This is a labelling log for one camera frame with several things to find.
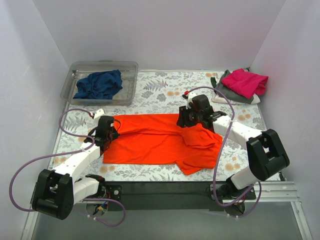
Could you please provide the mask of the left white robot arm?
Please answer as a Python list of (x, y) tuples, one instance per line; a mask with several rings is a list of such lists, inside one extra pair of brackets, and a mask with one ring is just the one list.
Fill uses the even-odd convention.
[(115, 118), (100, 116), (96, 128), (90, 133), (93, 135), (84, 140), (80, 152), (72, 154), (52, 170), (45, 169), (39, 173), (31, 204), (34, 211), (64, 220), (77, 202), (88, 197), (101, 200), (106, 196), (102, 176), (88, 174), (80, 178), (80, 175), (119, 137)]

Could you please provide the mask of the orange t shirt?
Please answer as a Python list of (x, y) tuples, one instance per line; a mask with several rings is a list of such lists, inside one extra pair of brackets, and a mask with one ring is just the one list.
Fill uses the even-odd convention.
[(185, 175), (216, 166), (223, 138), (200, 124), (177, 126), (177, 114), (117, 115), (120, 136), (103, 155), (105, 164), (176, 164)]

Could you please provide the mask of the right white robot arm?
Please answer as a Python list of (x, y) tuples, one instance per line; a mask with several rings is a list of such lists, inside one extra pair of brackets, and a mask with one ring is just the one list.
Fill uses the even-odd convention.
[(215, 199), (237, 199), (249, 186), (265, 181), (289, 166), (289, 157), (275, 130), (261, 131), (233, 121), (226, 113), (214, 111), (204, 94), (186, 92), (182, 97), (187, 103), (179, 107), (176, 123), (179, 127), (201, 124), (247, 151), (248, 166), (227, 178), (223, 185), (213, 187), (211, 192)]

